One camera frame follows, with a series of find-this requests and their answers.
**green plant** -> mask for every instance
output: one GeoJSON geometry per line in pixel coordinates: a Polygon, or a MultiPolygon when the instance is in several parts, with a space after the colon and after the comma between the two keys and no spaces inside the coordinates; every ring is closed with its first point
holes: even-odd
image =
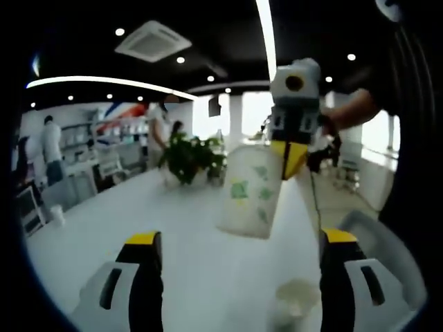
{"type": "Polygon", "coordinates": [[[187,139],[184,133],[176,133],[169,143],[159,167],[166,164],[182,185],[191,184],[195,175],[204,170],[208,171],[208,179],[219,177],[226,167],[226,156],[213,152],[214,148],[222,145],[218,138],[200,140],[195,136],[187,139]]]}

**black ceiling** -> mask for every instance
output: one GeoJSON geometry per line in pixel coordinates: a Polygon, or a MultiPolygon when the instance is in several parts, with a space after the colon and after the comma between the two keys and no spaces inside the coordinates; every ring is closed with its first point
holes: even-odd
{"type": "MultiPolygon", "coordinates": [[[[379,13],[373,0],[270,0],[278,65],[293,59],[312,57],[322,68],[321,91],[340,90],[346,77],[373,63],[381,55],[391,25],[379,13]],[[356,61],[347,60],[354,53],[356,61]]],[[[29,82],[37,78],[91,75],[124,78],[157,84],[179,91],[213,84],[267,80],[268,69],[262,29],[254,0],[160,1],[140,6],[120,3],[116,9],[100,12],[70,11],[45,21],[38,32],[33,54],[40,58],[40,77],[29,65],[29,82]],[[192,47],[150,64],[114,49],[131,31],[156,20],[183,35],[192,47]],[[117,37],[115,29],[126,33],[117,37]],[[177,64],[177,56],[186,59],[177,64]],[[217,76],[216,66],[227,73],[217,76]]],[[[242,92],[233,89],[233,93],[242,92]]],[[[43,109],[68,102],[114,100],[158,100],[162,93],[99,83],[55,83],[24,91],[23,108],[36,102],[43,109]]]]}

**ceiling air conditioner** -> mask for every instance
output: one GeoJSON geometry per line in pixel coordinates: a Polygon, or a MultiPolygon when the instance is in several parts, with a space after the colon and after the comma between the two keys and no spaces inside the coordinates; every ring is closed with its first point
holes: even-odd
{"type": "Polygon", "coordinates": [[[115,51],[148,62],[157,62],[191,45],[189,40],[167,26],[149,21],[127,36],[115,51]]]}

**green leaf print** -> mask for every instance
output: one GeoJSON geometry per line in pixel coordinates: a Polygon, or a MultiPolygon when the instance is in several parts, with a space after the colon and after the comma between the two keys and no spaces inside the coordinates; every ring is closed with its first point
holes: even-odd
{"type": "Polygon", "coordinates": [[[230,197],[232,199],[247,199],[248,198],[248,181],[233,183],[230,188],[230,197]]]}
{"type": "Polygon", "coordinates": [[[265,181],[268,181],[268,169],[265,166],[255,166],[253,167],[253,169],[260,178],[262,178],[265,181]]]}
{"type": "Polygon", "coordinates": [[[272,195],[273,195],[273,192],[272,192],[271,190],[269,190],[269,189],[266,188],[266,187],[263,187],[263,188],[260,190],[260,194],[259,194],[258,198],[259,198],[259,199],[262,199],[262,200],[264,200],[264,201],[267,201],[268,199],[271,198],[272,195]]]}
{"type": "Polygon", "coordinates": [[[261,207],[257,209],[257,212],[260,220],[263,221],[264,223],[268,223],[268,217],[266,215],[266,212],[261,207]]]}

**white table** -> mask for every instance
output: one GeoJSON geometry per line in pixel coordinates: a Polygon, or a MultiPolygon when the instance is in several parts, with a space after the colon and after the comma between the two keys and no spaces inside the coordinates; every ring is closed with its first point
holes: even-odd
{"type": "MultiPolygon", "coordinates": [[[[164,331],[268,331],[276,287],[320,281],[318,244],[297,182],[283,184],[271,238],[225,234],[220,188],[167,190],[158,171],[141,174],[66,212],[28,239],[48,294],[69,314],[80,289],[137,232],[163,233],[164,331]]],[[[321,304],[300,331],[320,331],[321,304]]]]}

